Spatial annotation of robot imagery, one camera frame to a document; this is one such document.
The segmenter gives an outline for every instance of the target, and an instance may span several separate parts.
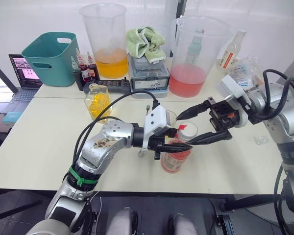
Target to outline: white bottle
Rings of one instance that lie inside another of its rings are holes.
[[[227,46],[225,53],[219,63],[219,67],[222,69],[228,68],[233,61],[235,60],[237,54],[240,52],[241,49],[241,42],[246,34],[246,31],[239,30],[233,41]]]

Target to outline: pink liquid in jar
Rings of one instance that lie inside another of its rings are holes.
[[[206,74],[200,67],[191,64],[176,65],[171,69],[170,91],[180,97],[196,96],[200,90]]]

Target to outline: white cap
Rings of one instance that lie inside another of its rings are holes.
[[[183,142],[190,141],[197,135],[197,126],[189,121],[182,123],[177,132],[177,137]]]

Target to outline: black floor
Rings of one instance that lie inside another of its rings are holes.
[[[12,191],[0,195],[0,212],[18,206],[43,200],[35,208],[28,209],[0,220],[0,235],[24,235],[37,222],[44,219],[50,199],[27,191]],[[217,205],[220,200],[212,200]],[[99,211],[100,200],[92,201],[93,211]],[[122,208],[131,207],[138,212],[139,235],[166,235],[168,217],[183,213],[196,225],[200,235],[207,235],[212,224],[213,208],[205,198],[159,198],[159,197],[102,197],[102,211],[98,222],[97,235],[104,235],[113,216]],[[281,235],[279,228],[246,210],[230,214],[235,235]],[[221,235],[217,226],[212,235]]]

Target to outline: glass beaker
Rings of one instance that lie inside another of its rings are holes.
[[[98,115],[110,104],[110,96],[106,86],[92,83],[89,85],[89,92],[86,95],[84,102],[92,117],[95,120]],[[109,116],[112,108],[108,109],[101,117]]]
[[[171,26],[170,91],[181,97],[196,96],[229,36],[230,26],[214,18],[184,16],[175,19]]]
[[[126,75],[126,8],[118,4],[99,3],[84,6],[79,12],[83,16],[99,74],[109,79]]]

